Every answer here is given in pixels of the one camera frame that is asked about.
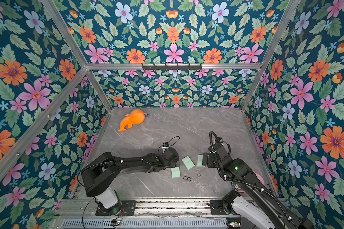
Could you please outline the mint green box lid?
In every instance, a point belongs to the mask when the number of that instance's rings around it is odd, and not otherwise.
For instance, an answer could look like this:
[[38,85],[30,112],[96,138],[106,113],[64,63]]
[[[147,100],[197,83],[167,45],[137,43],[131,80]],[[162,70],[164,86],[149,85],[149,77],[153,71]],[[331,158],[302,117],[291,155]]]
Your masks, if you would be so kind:
[[172,178],[181,177],[180,168],[179,167],[171,168],[171,174],[172,174]]

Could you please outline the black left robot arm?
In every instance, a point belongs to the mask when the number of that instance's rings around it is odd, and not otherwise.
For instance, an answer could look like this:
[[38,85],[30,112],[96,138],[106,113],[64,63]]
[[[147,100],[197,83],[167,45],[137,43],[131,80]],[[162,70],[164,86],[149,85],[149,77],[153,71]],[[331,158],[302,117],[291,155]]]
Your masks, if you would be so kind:
[[118,204],[118,196],[111,188],[116,177],[139,172],[154,173],[178,166],[179,155],[173,148],[141,157],[117,157],[106,152],[82,169],[81,177],[86,196],[96,198],[104,208],[110,209]]

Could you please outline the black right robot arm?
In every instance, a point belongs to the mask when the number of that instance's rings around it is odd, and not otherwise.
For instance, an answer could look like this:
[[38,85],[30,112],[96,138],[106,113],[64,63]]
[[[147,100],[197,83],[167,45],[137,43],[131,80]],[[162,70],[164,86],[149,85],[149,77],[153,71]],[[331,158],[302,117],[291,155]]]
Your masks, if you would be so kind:
[[227,214],[239,214],[260,229],[313,229],[313,223],[291,212],[261,183],[251,167],[242,159],[231,157],[231,147],[213,131],[209,132],[210,147],[203,165],[215,168],[226,182],[238,185],[255,202],[249,203],[237,191],[222,199]]

